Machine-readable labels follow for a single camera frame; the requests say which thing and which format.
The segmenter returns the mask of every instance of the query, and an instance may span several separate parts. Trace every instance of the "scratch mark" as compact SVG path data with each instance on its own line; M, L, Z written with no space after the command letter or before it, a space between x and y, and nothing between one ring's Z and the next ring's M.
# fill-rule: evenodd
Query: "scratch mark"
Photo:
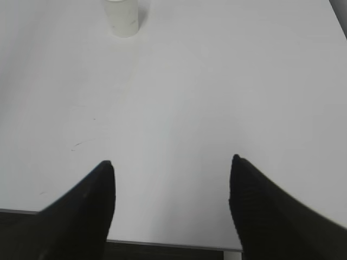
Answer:
M79 146L81 144L84 144L85 142L93 141L93 140L95 140L95 138L94 139L90 139L90 140L86 140L86 141L83 141L83 142L79 142L78 144L75 144L74 147Z

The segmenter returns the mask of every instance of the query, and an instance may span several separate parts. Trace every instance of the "white cup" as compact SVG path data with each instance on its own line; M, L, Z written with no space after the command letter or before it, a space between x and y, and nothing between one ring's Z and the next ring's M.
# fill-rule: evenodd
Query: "white cup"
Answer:
M139 30L138 0L104 0L113 34L126 38Z

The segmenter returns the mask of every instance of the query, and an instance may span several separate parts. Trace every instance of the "dark floor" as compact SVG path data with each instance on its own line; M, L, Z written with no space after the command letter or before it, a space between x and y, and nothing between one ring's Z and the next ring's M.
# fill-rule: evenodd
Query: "dark floor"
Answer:
M24 213L0 212L0 232L29 217ZM104 260L223 260L223 251L134 245L107 242Z

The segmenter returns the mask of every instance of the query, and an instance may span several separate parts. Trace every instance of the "white table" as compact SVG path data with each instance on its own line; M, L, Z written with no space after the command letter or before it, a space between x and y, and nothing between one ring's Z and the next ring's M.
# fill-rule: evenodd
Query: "white table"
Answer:
M101 160L110 239L241 249L233 154L347 226L347 42L328 0L0 1L0 208L41 210Z

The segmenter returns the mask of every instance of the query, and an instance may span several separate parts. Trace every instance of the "white tabletop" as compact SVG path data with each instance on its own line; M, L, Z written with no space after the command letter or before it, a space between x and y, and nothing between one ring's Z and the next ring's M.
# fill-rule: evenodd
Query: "white tabletop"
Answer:
M235 153L347 226L347 42L328 0L0 0L0 208L41 210L101 160L110 239L240 249Z

